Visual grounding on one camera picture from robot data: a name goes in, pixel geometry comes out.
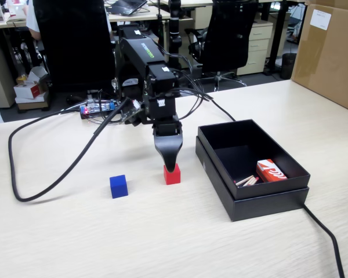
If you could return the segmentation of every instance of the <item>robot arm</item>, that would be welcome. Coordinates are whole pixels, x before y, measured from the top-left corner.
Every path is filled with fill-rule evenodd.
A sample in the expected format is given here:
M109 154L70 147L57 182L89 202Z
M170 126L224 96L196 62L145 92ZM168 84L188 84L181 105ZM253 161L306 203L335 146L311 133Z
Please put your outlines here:
M141 35L137 25L119 29L119 44L124 59L132 63L144 80L142 95L121 113L122 122L135 126L152 124L155 148L166 169L173 172L183 144L182 124L175 108L178 91L173 90L178 87L178 79L167 67L157 45Z

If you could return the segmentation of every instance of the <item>red and white box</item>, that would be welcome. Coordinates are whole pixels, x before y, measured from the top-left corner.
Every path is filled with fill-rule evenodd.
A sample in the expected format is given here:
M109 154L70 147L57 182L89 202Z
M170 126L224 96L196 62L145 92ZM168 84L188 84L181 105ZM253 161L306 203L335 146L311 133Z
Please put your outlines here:
M264 182L283 181L287 179L285 174L271 159L258 161L256 172Z
M14 91L18 98L34 99L40 94L39 85L34 83L19 84L14 87Z

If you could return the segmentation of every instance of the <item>cardboard boxes on floor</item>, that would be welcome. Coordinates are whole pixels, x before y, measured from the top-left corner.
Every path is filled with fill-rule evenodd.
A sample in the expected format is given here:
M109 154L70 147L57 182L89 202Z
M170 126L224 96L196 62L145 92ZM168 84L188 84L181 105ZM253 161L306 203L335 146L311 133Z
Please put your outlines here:
M28 77L17 78L21 82L14 87L19 110L49 107L47 77L48 73L43 67L34 67Z
M348 108L348 0L309 0L292 80Z

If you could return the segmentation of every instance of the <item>open box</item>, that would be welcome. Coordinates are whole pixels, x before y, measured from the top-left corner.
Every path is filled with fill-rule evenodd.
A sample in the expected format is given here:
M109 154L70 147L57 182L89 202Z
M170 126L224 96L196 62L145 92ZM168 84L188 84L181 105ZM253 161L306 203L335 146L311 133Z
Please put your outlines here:
M232 221L300 209L306 200L310 174L253 120L200 126L196 154ZM258 177L263 159L288 179L238 188L234 181Z

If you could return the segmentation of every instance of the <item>office chair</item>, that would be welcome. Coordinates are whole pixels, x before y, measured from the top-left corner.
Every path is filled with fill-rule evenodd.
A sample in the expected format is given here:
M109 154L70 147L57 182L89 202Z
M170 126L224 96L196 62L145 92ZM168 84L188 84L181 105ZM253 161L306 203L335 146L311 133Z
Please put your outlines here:
M115 62L103 0L36 0L34 9L52 90L112 91Z
M216 72L214 77L201 78L200 82L214 82L214 91L219 90L222 80L246 86L235 78L235 73L221 72L241 68L247 64L249 35L257 9L258 0L213 0L209 27L203 30L185 30L190 40L190 54L202 64L202 75ZM196 42L191 43L190 34L195 35Z

